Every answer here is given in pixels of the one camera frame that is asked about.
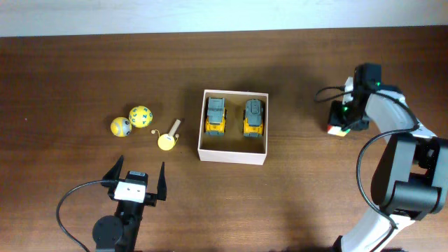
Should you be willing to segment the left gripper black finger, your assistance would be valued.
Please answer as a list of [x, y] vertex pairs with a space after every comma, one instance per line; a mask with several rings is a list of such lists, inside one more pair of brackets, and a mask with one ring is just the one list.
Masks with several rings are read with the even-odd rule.
[[162, 162], [157, 182], [157, 200], [165, 201], [166, 199], [167, 199], [167, 182], [165, 178], [165, 163]]
[[120, 179], [120, 173], [124, 162], [124, 156], [121, 155], [118, 161], [109, 169], [108, 172], [102, 177], [101, 185], [105, 188], [111, 188], [115, 186]]

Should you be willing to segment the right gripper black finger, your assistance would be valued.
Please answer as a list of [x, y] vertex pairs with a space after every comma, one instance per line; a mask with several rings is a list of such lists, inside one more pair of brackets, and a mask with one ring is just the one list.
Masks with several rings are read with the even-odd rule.
[[353, 130], [353, 131], [363, 131], [369, 128], [370, 119], [369, 118], [359, 118], [352, 121], [349, 121], [344, 130]]
[[343, 105], [341, 101], [332, 101], [328, 116], [328, 125], [338, 127], [344, 126]]

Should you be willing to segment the colourful puzzle cube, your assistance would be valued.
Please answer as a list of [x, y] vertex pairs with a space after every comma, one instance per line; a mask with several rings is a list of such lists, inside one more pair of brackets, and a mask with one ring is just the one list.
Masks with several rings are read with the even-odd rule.
[[328, 127], [327, 127], [328, 134], [338, 136], [338, 137], [345, 137], [350, 131], [351, 131], [350, 129], [343, 130], [340, 126], [336, 126], [336, 125], [328, 124]]

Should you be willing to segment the yellow wooden rattle drum toy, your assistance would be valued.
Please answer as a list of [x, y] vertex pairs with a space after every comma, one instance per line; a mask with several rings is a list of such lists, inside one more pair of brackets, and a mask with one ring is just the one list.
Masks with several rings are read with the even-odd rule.
[[152, 129], [151, 134], [158, 135], [157, 145], [163, 151], [170, 151], [173, 147], [175, 147], [176, 142], [179, 140], [179, 133], [177, 132], [179, 126], [181, 124], [181, 120], [176, 119], [174, 124], [168, 133], [161, 134], [158, 129]]

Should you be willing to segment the yellow and grey ball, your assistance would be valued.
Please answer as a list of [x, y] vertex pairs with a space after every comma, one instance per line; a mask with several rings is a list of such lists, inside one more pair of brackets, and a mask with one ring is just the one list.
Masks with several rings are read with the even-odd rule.
[[132, 132], [132, 124], [125, 117], [113, 119], [110, 125], [111, 132], [116, 137], [127, 137]]

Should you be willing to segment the yellow ball with blue letters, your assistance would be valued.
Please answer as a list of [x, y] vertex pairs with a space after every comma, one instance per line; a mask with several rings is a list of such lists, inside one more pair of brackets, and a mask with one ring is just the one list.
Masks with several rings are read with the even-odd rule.
[[134, 127], [144, 128], [153, 121], [153, 113], [145, 106], [135, 106], [129, 112], [129, 121]]

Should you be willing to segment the yellow grey mixer truck toy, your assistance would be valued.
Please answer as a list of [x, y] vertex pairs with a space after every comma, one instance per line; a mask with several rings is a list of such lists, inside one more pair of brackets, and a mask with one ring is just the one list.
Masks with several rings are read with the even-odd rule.
[[261, 137], [264, 131], [263, 103], [259, 99], [250, 99], [244, 109], [243, 135], [245, 137]]

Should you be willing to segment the yellow grey dump truck toy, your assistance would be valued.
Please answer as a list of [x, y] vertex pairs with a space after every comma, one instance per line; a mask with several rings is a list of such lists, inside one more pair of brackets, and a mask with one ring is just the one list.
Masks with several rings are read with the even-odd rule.
[[208, 98], [204, 131], [208, 135], [223, 136], [226, 126], [225, 99]]

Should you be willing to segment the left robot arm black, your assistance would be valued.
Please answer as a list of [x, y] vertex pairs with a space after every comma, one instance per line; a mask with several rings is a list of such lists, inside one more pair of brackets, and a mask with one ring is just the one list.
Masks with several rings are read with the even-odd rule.
[[108, 189], [111, 200], [118, 203], [113, 215], [100, 218], [92, 229], [96, 251], [133, 251], [145, 207], [155, 207], [167, 198], [165, 165], [162, 164], [157, 182], [157, 192], [147, 192], [148, 175], [129, 171], [120, 178], [124, 157], [119, 157], [113, 167], [105, 173], [101, 185]]

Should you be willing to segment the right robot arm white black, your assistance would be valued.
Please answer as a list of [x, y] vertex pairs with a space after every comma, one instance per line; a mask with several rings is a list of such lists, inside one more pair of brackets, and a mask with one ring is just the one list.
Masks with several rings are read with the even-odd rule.
[[[380, 133], [361, 148], [356, 182], [368, 209], [333, 251], [384, 251], [401, 230], [440, 212], [447, 198], [447, 140], [427, 129], [408, 107], [402, 91], [382, 82], [378, 64], [358, 65], [331, 97], [328, 133], [343, 137], [374, 123]], [[362, 186], [362, 158], [375, 141], [386, 147], [370, 193]]]

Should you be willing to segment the white cardboard box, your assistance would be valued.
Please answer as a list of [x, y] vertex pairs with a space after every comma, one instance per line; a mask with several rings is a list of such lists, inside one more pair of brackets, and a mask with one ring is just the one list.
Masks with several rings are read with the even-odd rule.
[[[227, 111], [225, 133], [213, 136], [205, 132], [209, 98], [223, 98]], [[244, 136], [243, 115], [246, 102], [258, 99], [263, 105], [263, 133]], [[268, 150], [269, 95], [260, 92], [205, 90], [202, 98], [197, 152], [201, 161], [263, 165]]]

